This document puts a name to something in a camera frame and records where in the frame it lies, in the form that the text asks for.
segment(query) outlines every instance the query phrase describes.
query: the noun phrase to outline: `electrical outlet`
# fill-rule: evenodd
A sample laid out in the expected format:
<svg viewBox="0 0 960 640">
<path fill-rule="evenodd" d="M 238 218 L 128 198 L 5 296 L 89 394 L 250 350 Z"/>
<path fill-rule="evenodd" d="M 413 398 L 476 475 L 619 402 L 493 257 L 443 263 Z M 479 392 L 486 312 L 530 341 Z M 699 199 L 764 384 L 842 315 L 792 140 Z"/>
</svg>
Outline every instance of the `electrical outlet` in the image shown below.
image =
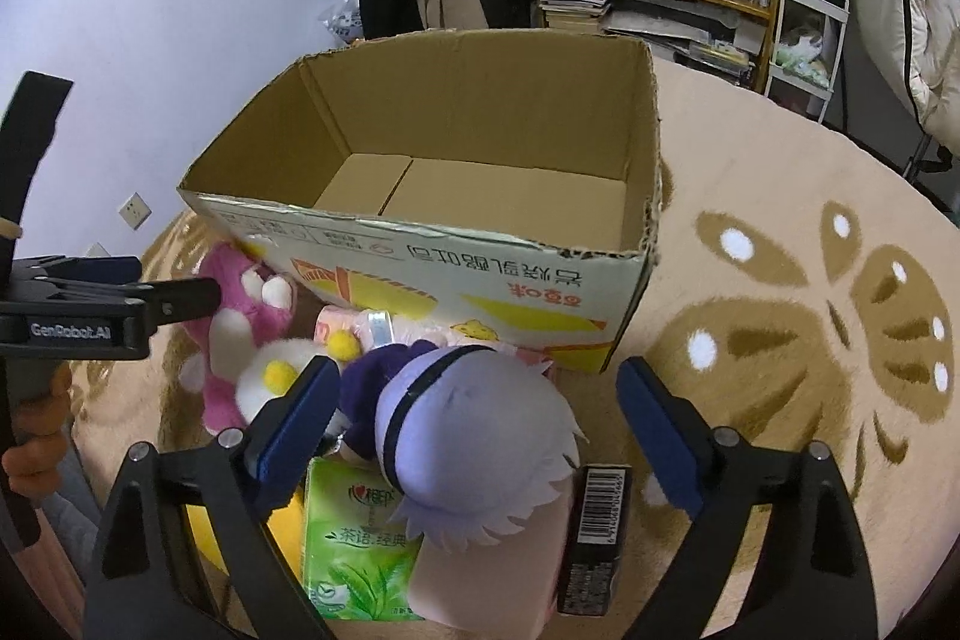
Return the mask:
<svg viewBox="0 0 960 640">
<path fill-rule="evenodd" d="M 122 207 L 120 207 L 120 217 L 134 231 L 143 225 L 143 221 L 150 218 L 150 207 L 142 199 L 140 194 L 133 194 Z"/>
</svg>

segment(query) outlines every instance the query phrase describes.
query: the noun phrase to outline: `cardboard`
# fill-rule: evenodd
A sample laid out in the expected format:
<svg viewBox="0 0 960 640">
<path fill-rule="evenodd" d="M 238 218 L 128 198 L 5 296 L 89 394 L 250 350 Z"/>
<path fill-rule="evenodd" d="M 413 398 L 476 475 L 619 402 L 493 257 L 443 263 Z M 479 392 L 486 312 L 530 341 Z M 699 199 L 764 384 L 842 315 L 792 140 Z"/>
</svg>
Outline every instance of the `cardboard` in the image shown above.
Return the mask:
<svg viewBox="0 0 960 640">
<path fill-rule="evenodd" d="M 597 371 L 654 263 L 658 126 L 641 42 L 429 31 L 294 63 L 181 195 L 325 301 Z"/>
</svg>

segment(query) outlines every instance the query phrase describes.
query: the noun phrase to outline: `plush toy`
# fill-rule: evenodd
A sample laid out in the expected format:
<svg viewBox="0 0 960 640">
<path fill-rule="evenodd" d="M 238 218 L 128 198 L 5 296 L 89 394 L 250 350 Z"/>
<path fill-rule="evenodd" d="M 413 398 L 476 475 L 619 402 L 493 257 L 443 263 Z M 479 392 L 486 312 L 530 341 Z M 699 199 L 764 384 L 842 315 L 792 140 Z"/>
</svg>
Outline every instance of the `plush toy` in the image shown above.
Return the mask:
<svg viewBox="0 0 960 640">
<path fill-rule="evenodd" d="M 386 345 L 349 365 L 344 446 L 374 458 L 403 494 L 407 536 L 464 550 L 522 529 L 579 464 L 582 437 L 536 367 L 483 345 Z"/>
<path fill-rule="evenodd" d="M 220 285 L 220 309 L 212 317 L 184 323 L 200 354 L 181 371 L 181 384 L 203 391 L 203 426 L 210 434 L 245 427 L 235 386 L 256 350 L 290 328 L 294 287 L 227 242 L 211 247 L 198 269 Z"/>
<path fill-rule="evenodd" d="M 342 422 L 343 445 L 346 448 L 341 452 L 347 461 L 357 463 L 376 459 L 373 424 L 380 394 L 411 360 L 435 349 L 437 346 L 425 339 L 409 346 L 400 343 L 384 345 L 371 350 L 344 370 L 340 381 L 340 402 L 337 405 L 343 418 L 337 422 Z"/>
<path fill-rule="evenodd" d="M 236 408 L 243 418 L 246 428 L 264 405 L 272 399 L 285 396 L 296 383 L 299 373 L 314 356 L 330 355 L 343 366 L 345 360 L 359 352 L 356 338 L 349 333 L 333 340 L 333 348 L 328 350 L 312 339 L 277 339 L 261 345 L 253 354 L 250 365 L 240 373 L 235 389 Z M 318 426 L 326 427 L 326 421 Z M 226 570 L 224 560 L 217 545 L 216 537 L 210 525 L 210 519 L 203 507 L 188 507 L 190 527 L 200 552 L 216 567 Z M 267 528 L 277 541 L 283 557 L 298 578 L 301 577 L 301 546 L 304 542 L 304 497 L 296 493 L 290 504 L 275 510 Z"/>
<path fill-rule="evenodd" d="M 314 356 L 329 356 L 343 370 L 359 352 L 356 338 L 346 332 L 326 347 L 312 339 L 278 339 L 263 345 L 237 381 L 236 405 L 244 423 L 252 423 L 270 400 L 285 396 Z"/>
</svg>

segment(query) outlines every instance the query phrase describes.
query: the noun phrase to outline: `white wall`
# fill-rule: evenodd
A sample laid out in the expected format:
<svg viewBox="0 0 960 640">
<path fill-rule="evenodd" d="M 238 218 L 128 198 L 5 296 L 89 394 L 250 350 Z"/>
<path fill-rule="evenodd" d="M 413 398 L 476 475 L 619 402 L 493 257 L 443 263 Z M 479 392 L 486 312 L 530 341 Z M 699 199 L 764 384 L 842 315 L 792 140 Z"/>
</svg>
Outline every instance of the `white wall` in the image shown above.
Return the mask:
<svg viewBox="0 0 960 640">
<path fill-rule="evenodd" d="M 18 255 L 141 252 L 224 124 L 296 57 L 328 49 L 319 15 L 335 1 L 0 0 L 0 110 L 23 71 L 76 83 Z M 133 191 L 154 211 L 137 232 L 117 215 Z"/>
</svg>

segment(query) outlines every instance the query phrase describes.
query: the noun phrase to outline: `blue gripper pad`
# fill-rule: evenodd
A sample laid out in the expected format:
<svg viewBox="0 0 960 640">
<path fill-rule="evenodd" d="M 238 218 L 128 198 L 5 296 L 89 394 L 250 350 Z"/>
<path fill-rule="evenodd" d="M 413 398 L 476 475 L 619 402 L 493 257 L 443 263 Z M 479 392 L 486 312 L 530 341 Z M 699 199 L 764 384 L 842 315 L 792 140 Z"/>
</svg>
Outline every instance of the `blue gripper pad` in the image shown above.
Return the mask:
<svg viewBox="0 0 960 640">
<path fill-rule="evenodd" d="M 616 398 L 667 500 L 694 520 L 704 506 L 697 458 L 665 408 L 680 400 L 670 396 L 642 359 L 620 365 Z"/>
<path fill-rule="evenodd" d="M 258 483 L 253 506 L 263 518 L 290 504 L 310 459 L 317 453 L 320 439 L 340 399 L 337 363 L 325 357 L 312 360 L 290 393 L 296 393 L 296 398 L 270 443 L 259 455 L 256 470 L 251 471 L 256 473 L 253 477 Z M 283 402 L 288 402 L 287 397 L 267 404 Z"/>
</svg>

